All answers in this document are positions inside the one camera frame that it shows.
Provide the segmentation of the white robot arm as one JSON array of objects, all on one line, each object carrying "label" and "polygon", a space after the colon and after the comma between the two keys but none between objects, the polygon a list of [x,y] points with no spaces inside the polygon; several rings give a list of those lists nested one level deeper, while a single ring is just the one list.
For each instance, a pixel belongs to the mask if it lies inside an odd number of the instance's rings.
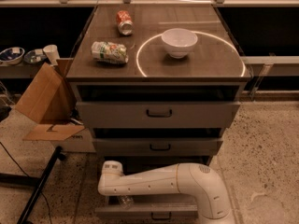
[{"label": "white robot arm", "polygon": [[235,224],[227,188],[221,177],[200,163],[179,163],[124,175],[118,161],[105,161],[98,183],[104,196],[187,194],[195,198],[201,224]]}]

